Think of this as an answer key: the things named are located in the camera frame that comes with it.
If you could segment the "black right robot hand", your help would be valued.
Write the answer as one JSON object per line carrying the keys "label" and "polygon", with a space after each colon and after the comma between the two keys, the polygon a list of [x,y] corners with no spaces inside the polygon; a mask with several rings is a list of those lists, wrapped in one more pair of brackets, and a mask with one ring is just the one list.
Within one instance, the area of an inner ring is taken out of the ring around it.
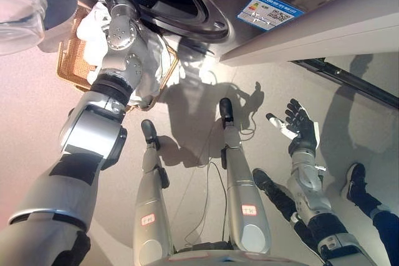
{"label": "black right robot hand", "polygon": [[267,113],[266,119],[290,139],[289,155],[292,156],[296,151],[303,150],[315,156],[320,144],[319,124],[310,118],[305,107],[294,98],[287,104],[285,114],[284,121],[272,113]]}

